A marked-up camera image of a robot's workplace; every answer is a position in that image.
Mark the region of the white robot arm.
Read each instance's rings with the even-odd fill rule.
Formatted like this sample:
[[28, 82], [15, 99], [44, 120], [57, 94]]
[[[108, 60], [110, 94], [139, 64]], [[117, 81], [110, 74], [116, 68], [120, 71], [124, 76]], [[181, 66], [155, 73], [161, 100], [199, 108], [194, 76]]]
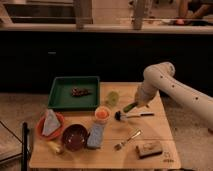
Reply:
[[146, 67], [143, 71], [144, 80], [138, 85], [135, 93], [138, 107], [147, 105], [160, 90], [195, 112], [207, 128], [213, 131], [213, 97], [177, 81], [174, 74], [175, 67], [170, 62]]

